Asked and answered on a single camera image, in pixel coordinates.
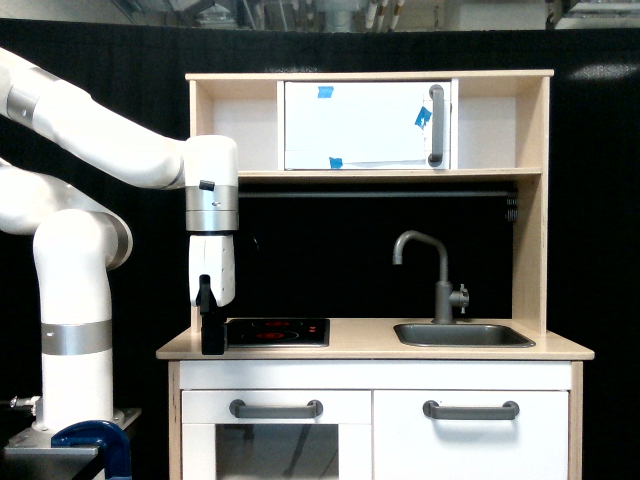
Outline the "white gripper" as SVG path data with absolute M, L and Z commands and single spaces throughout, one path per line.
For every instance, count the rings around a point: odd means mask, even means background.
M 235 297 L 235 256 L 232 235 L 191 235 L 188 253 L 189 297 L 201 317 L 203 355 L 227 350 L 226 318 L 220 307 Z

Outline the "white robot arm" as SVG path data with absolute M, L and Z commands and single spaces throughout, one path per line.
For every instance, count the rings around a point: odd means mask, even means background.
M 1 113 L 129 185 L 181 189 L 189 233 L 189 296 L 204 316 L 235 296 L 238 149 L 221 135 L 157 134 L 10 52 L 1 54 Z M 1 166 L 1 228 L 33 239 L 41 321 L 36 425 L 55 433 L 114 416 L 108 274 L 130 256 L 117 214 L 50 175 Z

